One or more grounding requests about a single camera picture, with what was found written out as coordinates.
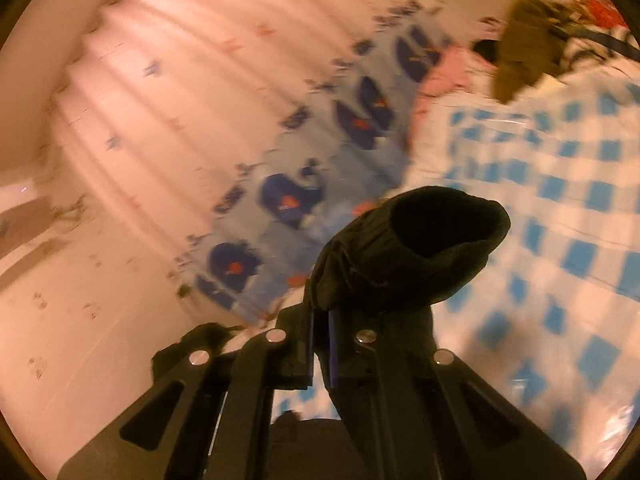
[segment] blue checkered fabric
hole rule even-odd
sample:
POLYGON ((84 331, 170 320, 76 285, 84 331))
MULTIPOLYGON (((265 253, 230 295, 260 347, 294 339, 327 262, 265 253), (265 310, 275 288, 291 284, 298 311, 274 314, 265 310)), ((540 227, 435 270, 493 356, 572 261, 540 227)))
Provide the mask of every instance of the blue checkered fabric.
MULTIPOLYGON (((590 478, 640 415, 639 103, 640 86, 604 73, 511 106, 449 99, 449 170, 420 183, 497 200, 513 225, 486 268, 433 306, 438 344, 590 478)), ((283 393, 276 414, 308 415, 321 388, 283 393)), ((321 405, 312 416, 335 415, 321 405)))

